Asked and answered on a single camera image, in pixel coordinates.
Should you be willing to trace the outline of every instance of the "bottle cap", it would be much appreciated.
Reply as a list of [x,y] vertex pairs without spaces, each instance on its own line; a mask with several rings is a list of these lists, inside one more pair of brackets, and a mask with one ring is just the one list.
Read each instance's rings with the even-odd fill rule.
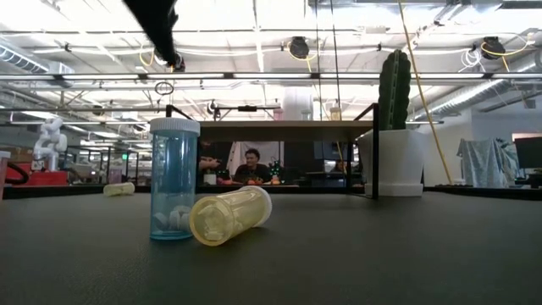
[[151,133],[159,130],[189,131],[200,135],[200,124],[195,120],[180,118],[158,118],[151,120]]

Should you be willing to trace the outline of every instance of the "desk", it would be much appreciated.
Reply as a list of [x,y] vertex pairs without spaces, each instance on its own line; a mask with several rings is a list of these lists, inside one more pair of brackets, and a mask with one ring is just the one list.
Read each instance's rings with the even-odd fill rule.
[[542,303],[539,202],[271,197],[222,247],[151,241],[149,194],[4,200],[0,303]]

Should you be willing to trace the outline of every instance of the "exposed ductwork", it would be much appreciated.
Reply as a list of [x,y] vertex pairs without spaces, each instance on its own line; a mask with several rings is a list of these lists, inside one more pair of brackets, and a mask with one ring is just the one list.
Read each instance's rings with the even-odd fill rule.
[[[542,50],[538,50],[524,58],[509,64],[511,72],[540,73],[542,72]],[[432,115],[446,116],[458,113],[477,103],[485,102],[492,97],[508,91],[513,84],[510,80],[488,80],[478,86],[468,86],[458,89],[451,94],[429,104],[429,112]],[[427,117],[425,110],[418,110],[409,119],[423,120]]]
[[32,74],[44,74],[49,71],[49,64],[5,41],[0,42],[0,59]]

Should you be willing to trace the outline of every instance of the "person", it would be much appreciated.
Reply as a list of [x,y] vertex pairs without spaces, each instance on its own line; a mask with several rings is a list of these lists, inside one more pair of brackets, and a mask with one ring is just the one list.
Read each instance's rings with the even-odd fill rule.
[[237,168],[234,176],[234,181],[247,182],[248,180],[261,180],[262,182],[271,181],[269,168],[263,164],[259,164],[260,152],[257,149],[251,148],[245,152],[246,164]]
[[207,169],[216,169],[218,166],[220,166],[220,161],[216,158],[207,157],[207,155],[211,154],[210,151],[212,150],[211,143],[209,142],[198,142],[198,150],[200,152],[200,161],[198,164],[198,169],[200,172],[207,170]]

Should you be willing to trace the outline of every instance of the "cactus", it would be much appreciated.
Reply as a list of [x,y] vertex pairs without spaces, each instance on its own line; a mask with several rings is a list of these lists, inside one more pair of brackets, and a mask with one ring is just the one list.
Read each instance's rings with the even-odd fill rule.
[[380,73],[380,130],[406,129],[410,80],[408,56],[401,50],[395,50],[384,61]]

